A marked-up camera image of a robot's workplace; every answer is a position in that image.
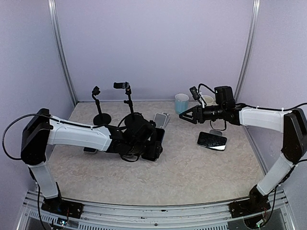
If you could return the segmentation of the blue phone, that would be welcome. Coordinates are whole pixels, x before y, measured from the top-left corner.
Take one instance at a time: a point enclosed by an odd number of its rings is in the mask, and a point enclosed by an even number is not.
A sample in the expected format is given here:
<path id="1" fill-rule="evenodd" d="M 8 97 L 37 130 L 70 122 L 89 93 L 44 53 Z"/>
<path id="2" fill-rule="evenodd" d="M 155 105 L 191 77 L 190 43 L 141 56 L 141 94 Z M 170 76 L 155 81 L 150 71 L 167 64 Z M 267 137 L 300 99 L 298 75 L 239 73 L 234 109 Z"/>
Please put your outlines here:
<path id="1" fill-rule="evenodd" d="M 165 130 L 163 128 L 156 128 L 155 135 L 153 136 L 153 140 L 155 142 L 158 142 L 159 145 L 162 145 L 164 135 L 165 135 Z"/>

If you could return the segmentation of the grey folding phone stand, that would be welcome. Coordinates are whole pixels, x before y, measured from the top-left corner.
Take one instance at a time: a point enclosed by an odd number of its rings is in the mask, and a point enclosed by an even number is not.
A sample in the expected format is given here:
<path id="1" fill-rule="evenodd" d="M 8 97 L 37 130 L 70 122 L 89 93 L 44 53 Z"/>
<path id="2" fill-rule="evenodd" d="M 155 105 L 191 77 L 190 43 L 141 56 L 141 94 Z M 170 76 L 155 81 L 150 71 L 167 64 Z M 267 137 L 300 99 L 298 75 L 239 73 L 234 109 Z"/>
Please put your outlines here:
<path id="1" fill-rule="evenodd" d="M 154 115 L 154 122 L 157 128 L 165 128 L 170 120 L 168 113 L 156 113 Z"/>

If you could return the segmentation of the black phone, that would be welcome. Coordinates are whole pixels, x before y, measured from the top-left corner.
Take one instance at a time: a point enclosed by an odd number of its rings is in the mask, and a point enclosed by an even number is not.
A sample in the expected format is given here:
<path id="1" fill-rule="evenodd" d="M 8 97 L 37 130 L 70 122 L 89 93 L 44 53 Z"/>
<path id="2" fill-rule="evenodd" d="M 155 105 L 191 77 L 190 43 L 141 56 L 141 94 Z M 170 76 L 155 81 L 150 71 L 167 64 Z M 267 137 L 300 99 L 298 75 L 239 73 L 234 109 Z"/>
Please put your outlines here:
<path id="1" fill-rule="evenodd" d="M 227 144 L 227 138 L 207 132 L 200 132 L 197 144 L 211 150 L 224 151 Z"/>

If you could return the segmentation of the tall black phone stand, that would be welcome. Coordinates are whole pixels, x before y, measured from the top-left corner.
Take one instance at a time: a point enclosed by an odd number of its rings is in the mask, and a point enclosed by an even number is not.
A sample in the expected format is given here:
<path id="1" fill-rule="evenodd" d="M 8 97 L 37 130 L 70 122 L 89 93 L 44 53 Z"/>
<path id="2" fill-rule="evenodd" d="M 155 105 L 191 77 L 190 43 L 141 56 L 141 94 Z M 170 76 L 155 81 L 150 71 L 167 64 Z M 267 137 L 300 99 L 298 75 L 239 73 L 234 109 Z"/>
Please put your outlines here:
<path id="1" fill-rule="evenodd" d="M 120 123 L 118 124 L 118 127 L 121 126 L 121 124 L 124 122 L 125 126 L 130 126 L 134 123 L 140 123 L 143 119 L 143 116 L 140 113 L 135 113 L 133 109 L 133 102 L 131 99 L 131 87 L 128 82 L 114 82 L 113 87 L 115 89 L 124 89 L 125 94 L 128 96 L 128 100 L 124 100 L 124 103 L 127 104 L 130 108 L 130 114 L 125 116 Z"/>

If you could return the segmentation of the black round-base phone stand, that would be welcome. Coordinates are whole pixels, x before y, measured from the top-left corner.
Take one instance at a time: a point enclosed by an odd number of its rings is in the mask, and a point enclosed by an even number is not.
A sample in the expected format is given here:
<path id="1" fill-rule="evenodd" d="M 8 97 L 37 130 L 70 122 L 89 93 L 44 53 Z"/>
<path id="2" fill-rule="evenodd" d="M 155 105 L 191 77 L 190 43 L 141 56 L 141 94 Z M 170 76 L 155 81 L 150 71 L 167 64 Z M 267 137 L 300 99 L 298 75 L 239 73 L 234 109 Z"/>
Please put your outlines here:
<path id="1" fill-rule="evenodd" d="M 101 110 L 100 101 L 96 98 L 96 96 L 100 93 L 100 89 L 98 86 L 95 86 L 92 90 L 92 98 L 95 101 L 95 105 L 98 110 L 98 115 L 96 115 L 93 119 L 93 124 L 96 126 L 99 125 L 108 125 L 111 122 L 111 116 L 107 113 L 103 113 Z"/>

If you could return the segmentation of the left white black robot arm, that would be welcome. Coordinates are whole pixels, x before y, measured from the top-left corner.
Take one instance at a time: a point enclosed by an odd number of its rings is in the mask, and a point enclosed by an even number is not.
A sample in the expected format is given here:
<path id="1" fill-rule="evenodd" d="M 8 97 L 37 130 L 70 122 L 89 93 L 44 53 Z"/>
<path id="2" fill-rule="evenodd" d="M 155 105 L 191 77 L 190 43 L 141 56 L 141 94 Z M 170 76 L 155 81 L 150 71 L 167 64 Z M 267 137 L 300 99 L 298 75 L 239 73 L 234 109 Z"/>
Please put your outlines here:
<path id="1" fill-rule="evenodd" d="M 46 108 L 36 114 L 23 129 L 20 157 L 9 156 L 12 160 L 23 161 L 40 187 L 44 199 L 57 213 L 67 209 L 67 202 L 61 198 L 48 161 L 48 145 L 69 145 L 85 147 L 105 153 L 118 154 L 124 161 L 131 157 L 156 161 L 163 151 L 165 130 L 155 122 L 146 120 L 139 113 L 124 126 L 91 126 L 53 116 Z"/>

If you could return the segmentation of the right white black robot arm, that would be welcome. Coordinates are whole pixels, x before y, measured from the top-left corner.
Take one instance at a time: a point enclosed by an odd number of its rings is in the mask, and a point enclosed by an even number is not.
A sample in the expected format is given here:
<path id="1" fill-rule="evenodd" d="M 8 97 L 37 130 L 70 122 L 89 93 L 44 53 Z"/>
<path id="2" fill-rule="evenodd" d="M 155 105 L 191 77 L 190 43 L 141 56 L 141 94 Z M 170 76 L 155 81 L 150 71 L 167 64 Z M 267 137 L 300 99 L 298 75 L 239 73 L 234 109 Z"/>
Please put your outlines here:
<path id="1" fill-rule="evenodd" d="M 283 134 L 281 155 L 251 192 L 245 202 L 248 212 L 255 213 L 264 205 L 264 198 L 283 183 L 295 166 L 304 162 L 307 151 L 307 119 L 299 106 L 290 109 L 272 109 L 236 103 L 230 86 L 215 87 L 216 105 L 207 106 L 202 101 L 200 88 L 191 87 L 193 99 L 200 104 L 179 114 L 193 124 L 222 119 L 232 125 L 261 127 Z"/>

